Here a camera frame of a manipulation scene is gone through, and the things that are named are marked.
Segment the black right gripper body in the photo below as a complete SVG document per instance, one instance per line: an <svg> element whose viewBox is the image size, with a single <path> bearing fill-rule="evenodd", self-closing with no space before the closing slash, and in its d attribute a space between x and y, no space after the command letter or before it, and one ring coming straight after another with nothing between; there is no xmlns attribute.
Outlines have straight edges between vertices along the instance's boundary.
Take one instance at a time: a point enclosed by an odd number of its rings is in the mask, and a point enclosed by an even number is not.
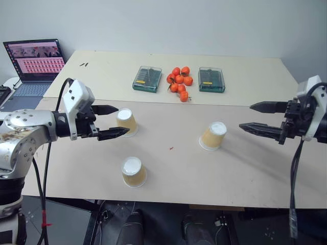
<svg viewBox="0 0 327 245"><path fill-rule="evenodd" d="M303 121L301 117L301 104L297 99L284 102L281 112L284 113L285 121L281 124L282 132L279 137L279 144L284 144L286 138L294 139L296 136L306 135L309 128L309 121Z"/></svg>

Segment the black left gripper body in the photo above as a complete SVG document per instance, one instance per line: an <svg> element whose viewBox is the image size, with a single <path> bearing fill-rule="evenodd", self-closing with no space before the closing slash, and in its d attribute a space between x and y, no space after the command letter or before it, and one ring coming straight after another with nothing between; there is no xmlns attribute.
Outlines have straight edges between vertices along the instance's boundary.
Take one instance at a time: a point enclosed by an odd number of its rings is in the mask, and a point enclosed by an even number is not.
<svg viewBox="0 0 327 245"><path fill-rule="evenodd" d="M84 112L78 112L75 119L77 135L81 138L97 137L98 128L95 126L96 115L98 114L98 105L92 105Z"/></svg>

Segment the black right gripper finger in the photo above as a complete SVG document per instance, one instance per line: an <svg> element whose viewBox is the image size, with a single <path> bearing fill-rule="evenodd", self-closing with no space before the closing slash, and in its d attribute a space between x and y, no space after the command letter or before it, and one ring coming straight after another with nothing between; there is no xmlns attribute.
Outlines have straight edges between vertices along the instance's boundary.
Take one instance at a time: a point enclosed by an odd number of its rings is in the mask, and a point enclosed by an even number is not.
<svg viewBox="0 0 327 245"><path fill-rule="evenodd" d="M285 113L287 105L287 102L264 101L251 105L250 109L260 113Z"/></svg>
<svg viewBox="0 0 327 245"><path fill-rule="evenodd" d="M245 132L248 132L250 134L260 137L271 138L278 141L279 143L283 143L283 140L281 139L281 135L282 135L281 128L273 127L267 124L261 124L257 122L239 124L239 127L243 129Z"/></svg>

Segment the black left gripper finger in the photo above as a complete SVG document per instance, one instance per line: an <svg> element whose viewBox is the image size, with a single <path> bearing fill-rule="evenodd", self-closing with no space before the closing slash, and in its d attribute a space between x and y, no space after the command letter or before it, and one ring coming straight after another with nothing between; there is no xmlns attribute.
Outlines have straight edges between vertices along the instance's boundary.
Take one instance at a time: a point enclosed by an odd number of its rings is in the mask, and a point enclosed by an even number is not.
<svg viewBox="0 0 327 245"><path fill-rule="evenodd" d="M98 141L118 138L125 135L129 131L130 129L125 127L113 127L109 128L108 130L101 130L98 132Z"/></svg>
<svg viewBox="0 0 327 245"><path fill-rule="evenodd" d="M92 105L92 110L96 115L109 115L118 111L118 108L111 105Z"/></svg>

